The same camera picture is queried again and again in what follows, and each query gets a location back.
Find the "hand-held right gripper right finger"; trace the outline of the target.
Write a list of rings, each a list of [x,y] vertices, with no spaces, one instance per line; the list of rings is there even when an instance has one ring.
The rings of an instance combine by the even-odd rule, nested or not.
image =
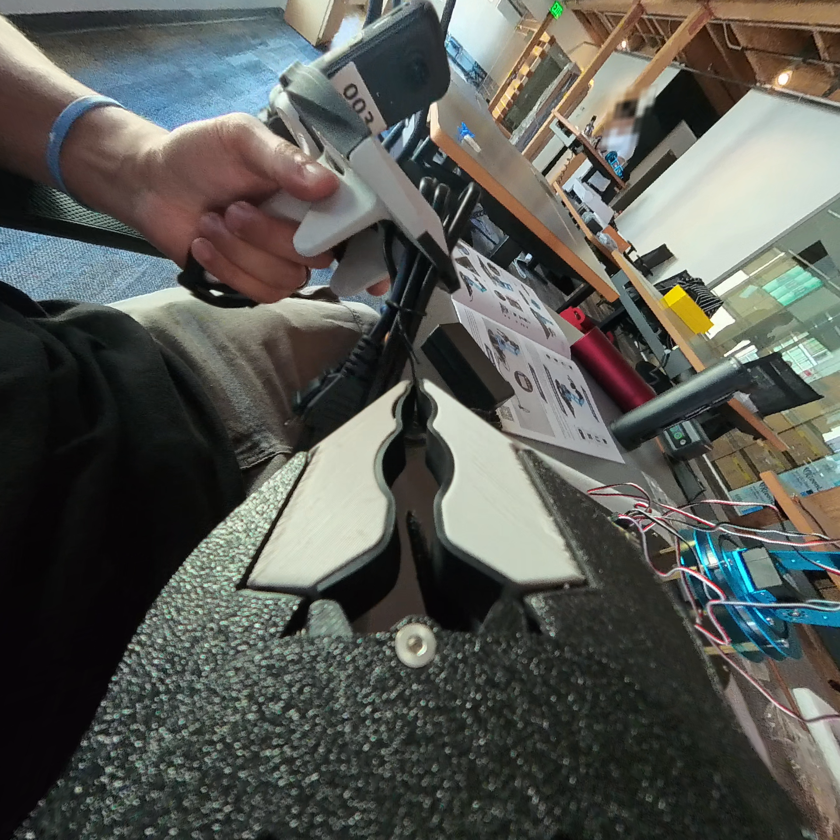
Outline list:
[[[582,585],[585,573],[514,442],[431,381],[420,382],[420,406],[445,551],[515,592]]]

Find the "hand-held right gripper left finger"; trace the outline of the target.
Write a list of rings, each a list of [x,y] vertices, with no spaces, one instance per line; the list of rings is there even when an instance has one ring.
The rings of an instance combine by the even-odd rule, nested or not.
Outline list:
[[[323,439],[259,552],[247,587],[290,595],[390,591],[398,575],[392,487],[406,466],[404,414],[413,387],[395,385]]]

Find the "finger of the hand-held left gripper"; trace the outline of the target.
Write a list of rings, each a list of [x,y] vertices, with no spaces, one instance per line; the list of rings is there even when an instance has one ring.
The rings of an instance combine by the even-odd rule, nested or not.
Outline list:
[[[349,157],[352,172],[369,187],[390,218],[420,250],[437,271],[447,291],[459,288],[442,221],[401,167],[371,135]]]

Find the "black power adapter with cable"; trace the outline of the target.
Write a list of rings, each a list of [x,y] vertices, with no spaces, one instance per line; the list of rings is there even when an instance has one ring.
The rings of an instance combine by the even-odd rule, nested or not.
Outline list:
[[[422,351],[453,396],[470,410],[491,413],[515,396],[510,383],[460,322],[438,325]]]

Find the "blue toy robot arm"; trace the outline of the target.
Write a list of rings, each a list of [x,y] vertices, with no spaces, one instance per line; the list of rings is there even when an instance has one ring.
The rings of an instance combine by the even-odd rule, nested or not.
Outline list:
[[[779,662],[801,654],[795,625],[838,629],[838,601],[796,595],[784,575],[838,575],[838,539],[821,532],[746,528],[704,518],[694,505],[656,501],[639,485],[594,486],[588,496],[625,500],[616,523],[637,533],[644,560],[663,582],[678,583],[693,628],[707,651],[722,659],[776,710],[807,728],[798,706],[787,707],[742,668],[745,660]]]

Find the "person's left forearm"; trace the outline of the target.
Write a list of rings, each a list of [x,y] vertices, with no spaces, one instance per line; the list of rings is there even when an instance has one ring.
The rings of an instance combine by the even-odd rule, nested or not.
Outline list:
[[[66,105],[94,93],[2,18],[2,169],[55,187],[45,163],[49,129]],[[74,198],[141,229],[149,185],[145,159],[165,136],[164,129],[127,109],[90,112],[71,129],[60,156]]]

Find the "wood-edged desk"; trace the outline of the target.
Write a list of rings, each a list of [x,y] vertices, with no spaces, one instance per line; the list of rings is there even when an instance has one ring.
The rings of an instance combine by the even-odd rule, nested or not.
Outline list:
[[[430,140],[482,191],[481,204],[506,238],[493,257],[507,267],[519,252],[531,254],[552,274],[575,280],[576,306],[594,291],[607,301],[619,296],[564,205],[539,171],[496,125],[487,103],[456,71],[446,94],[429,113]],[[479,150],[458,140],[464,121]]]
[[[786,450],[786,443],[777,433],[736,397],[737,393],[747,392],[754,386],[754,380],[746,367],[734,358],[705,362],[694,347],[695,336],[664,306],[661,293],[619,250],[615,249],[612,257],[619,267],[612,283],[626,313],[636,323],[654,356],[665,368],[674,370],[670,357],[665,356],[665,348],[657,333],[651,330],[637,304],[630,298],[628,287],[635,289],[639,299],[651,311],[659,326],[664,328],[673,340],[675,347],[671,356],[677,361],[682,361],[679,372],[691,373],[667,392],[615,420],[611,424],[611,431],[618,442],[626,449],[632,450],[655,438],[668,427],[698,417],[722,404],[728,404],[732,411],[750,426],[755,437],[763,438],[780,451]]]

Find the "grey desk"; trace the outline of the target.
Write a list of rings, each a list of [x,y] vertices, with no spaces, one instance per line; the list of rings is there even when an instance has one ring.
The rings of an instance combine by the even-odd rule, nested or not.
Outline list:
[[[630,453],[618,447],[623,458],[618,463],[529,438],[515,439],[538,450],[575,487],[629,481],[644,488],[651,498],[671,505],[687,499],[657,442],[647,442]],[[838,693],[828,685],[829,679],[838,679],[833,646],[825,644],[822,629],[798,626],[794,630],[802,646],[800,659],[759,665],[739,656],[734,658],[766,690],[781,697],[787,707],[797,708],[796,701],[806,699],[809,711],[835,711]],[[805,809],[806,821],[817,835],[838,838],[838,788],[822,752],[827,732],[838,733],[838,723],[819,724],[822,734],[816,739],[806,728],[800,728],[801,734],[794,735],[792,719],[763,700],[743,677],[733,678],[735,687],[728,686],[724,693],[738,720],[746,727],[753,747],[793,794],[795,803]]]

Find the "person's left hand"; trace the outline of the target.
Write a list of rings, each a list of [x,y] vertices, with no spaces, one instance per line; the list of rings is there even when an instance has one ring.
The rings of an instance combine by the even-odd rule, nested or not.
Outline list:
[[[336,176],[244,114],[153,130],[126,158],[108,212],[180,266],[192,256],[215,280],[257,303],[303,288],[331,252],[301,255],[298,224],[260,206],[281,192],[305,203],[331,196]]]

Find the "printed instruction booklet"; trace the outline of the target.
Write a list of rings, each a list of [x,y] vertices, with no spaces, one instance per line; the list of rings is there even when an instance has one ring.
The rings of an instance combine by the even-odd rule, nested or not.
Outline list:
[[[537,293],[462,240],[452,259],[458,321],[514,392],[497,409],[502,429],[622,464],[569,342]]]

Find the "red cylinder bottle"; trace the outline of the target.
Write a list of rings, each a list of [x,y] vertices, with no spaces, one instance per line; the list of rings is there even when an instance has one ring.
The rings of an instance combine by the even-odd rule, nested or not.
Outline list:
[[[570,344],[572,358],[624,413],[656,397],[653,388],[580,308],[565,308],[560,311],[560,317],[581,333]]]

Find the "dark grey cylinder bottle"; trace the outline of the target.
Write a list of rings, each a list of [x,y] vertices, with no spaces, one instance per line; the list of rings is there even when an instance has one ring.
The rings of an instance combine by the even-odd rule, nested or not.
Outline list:
[[[722,360],[619,417],[610,431],[625,450],[634,450],[663,429],[725,403],[737,392],[752,390],[751,379],[738,360]]]

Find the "yellow bin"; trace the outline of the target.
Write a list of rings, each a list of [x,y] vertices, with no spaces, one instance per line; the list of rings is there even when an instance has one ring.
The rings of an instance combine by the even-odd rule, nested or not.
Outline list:
[[[713,323],[707,312],[692,297],[688,281],[675,283],[663,295],[661,302],[669,313],[677,318],[686,329],[694,334],[707,334],[713,328]]]

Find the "black device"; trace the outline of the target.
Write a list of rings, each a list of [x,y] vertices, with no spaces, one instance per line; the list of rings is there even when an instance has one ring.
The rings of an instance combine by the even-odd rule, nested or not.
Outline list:
[[[821,393],[796,373],[782,352],[740,364],[749,372],[754,387],[748,392],[738,392],[736,398],[755,415],[767,417],[823,399]]]

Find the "blue wristband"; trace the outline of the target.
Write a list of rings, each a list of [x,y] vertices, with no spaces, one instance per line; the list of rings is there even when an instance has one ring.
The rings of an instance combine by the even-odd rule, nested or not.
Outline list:
[[[107,108],[124,110],[120,102],[98,93],[79,97],[63,108],[49,129],[45,147],[46,169],[54,186],[69,197],[75,196],[66,184],[60,162],[69,133],[76,123],[90,112]]]

